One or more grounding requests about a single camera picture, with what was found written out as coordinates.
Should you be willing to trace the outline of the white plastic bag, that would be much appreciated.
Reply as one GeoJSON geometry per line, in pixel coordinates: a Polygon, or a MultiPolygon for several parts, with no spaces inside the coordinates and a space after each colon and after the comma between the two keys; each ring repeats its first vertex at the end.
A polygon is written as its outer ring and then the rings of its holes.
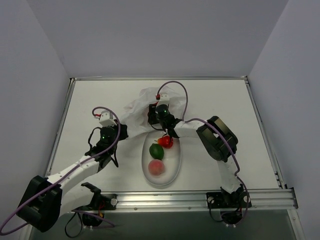
{"type": "MultiPolygon", "coordinates": [[[[124,107],[124,114],[119,118],[120,123],[127,125],[127,134],[133,139],[141,134],[152,132],[154,129],[148,123],[149,105],[156,103],[157,87],[147,87],[140,91],[139,97],[124,107]]],[[[162,94],[168,94],[169,111],[180,118],[186,105],[186,97],[168,86],[164,86],[162,94]]]]}

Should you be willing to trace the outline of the red fake fruit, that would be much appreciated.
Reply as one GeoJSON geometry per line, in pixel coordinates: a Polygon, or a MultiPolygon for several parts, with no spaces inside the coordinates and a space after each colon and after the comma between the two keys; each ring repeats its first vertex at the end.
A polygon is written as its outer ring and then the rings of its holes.
{"type": "Polygon", "coordinates": [[[170,136],[163,136],[157,140],[157,143],[165,149],[170,149],[173,147],[174,141],[170,136]]]}

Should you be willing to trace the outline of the green fake lime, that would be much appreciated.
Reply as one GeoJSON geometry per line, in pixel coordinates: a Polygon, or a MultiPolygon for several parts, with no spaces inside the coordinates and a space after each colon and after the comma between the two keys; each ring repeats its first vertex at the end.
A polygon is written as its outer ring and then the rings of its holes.
{"type": "Polygon", "coordinates": [[[153,143],[149,147],[149,154],[153,159],[161,161],[163,160],[165,155],[163,147],[157,143],[153,143]]]}

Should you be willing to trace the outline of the pink fake fruit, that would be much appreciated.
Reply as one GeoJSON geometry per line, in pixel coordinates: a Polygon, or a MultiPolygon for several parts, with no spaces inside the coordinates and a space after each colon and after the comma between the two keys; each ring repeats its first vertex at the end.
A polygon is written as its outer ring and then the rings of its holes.
{"type": "Polygon", "coordinates": [[[165,172],[165,165],[161,160],[154,159],[148,164],[148,171],[153,176],[159,176],[165,172]]]}

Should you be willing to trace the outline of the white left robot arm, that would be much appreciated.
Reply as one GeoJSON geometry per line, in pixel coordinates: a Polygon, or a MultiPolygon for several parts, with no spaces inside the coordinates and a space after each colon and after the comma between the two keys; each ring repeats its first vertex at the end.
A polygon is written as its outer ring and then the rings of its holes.
{"type": "Polygon", "coordinates": [[[125,124],[99,127],[100,138],[95,145],[71,166],[59,173],[32,178],[18,205],[17,216],[44,233],[60,216],[70,211],[92,211],[106,203],[101,190],[85,180],[99,173],[112,158],[119,141],[128,138],[125,124]]]}

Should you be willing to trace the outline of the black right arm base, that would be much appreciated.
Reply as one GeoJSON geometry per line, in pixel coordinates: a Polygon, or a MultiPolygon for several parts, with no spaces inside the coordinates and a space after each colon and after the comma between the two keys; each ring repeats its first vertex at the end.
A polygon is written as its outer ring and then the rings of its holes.
{"type": "Polygon", "coordinates": [[[244,220],[252,207],[250,194],[243,184],[232,193],[222,188],[219,192],[207,192],[206,204],[214,222],[224,223],[227,227],[233,228],[244,220]]]}

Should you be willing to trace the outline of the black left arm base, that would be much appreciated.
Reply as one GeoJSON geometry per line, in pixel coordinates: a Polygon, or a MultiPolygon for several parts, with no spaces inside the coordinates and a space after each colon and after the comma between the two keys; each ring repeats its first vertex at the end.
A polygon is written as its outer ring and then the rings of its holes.
{"type": "Polygon", "coordinates": [[[114,228],[116,225],[105,219],[104,211],[117,209],[118,196],[114,193],[102,194],[102,191],[89,182],[80,185],[80,190],[85,191],[88,200],[75,208],[75,213],[80,216],[83,226],[91,229],[114,228]]]}

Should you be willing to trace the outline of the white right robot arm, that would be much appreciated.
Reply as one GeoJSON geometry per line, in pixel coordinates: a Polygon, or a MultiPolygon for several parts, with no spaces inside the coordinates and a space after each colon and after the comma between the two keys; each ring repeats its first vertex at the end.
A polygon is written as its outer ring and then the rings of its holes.
{"type": "Polygon", "coordinates": [[[240,165],[236,158],[238,138],[217,116],[208,120],[192,118],[182,120],[176,118],[169,111],[166,104],[150,104],[148,107],[148,123],[153,126],[159,124],[168,137],[170,145],[174,139],[200,139],[208,155],[217,161],[221,178],[223,203],[234,206],[240,201],[238,190],[244,189],[245,184],[240,180],[238,173],[240,165]]]}

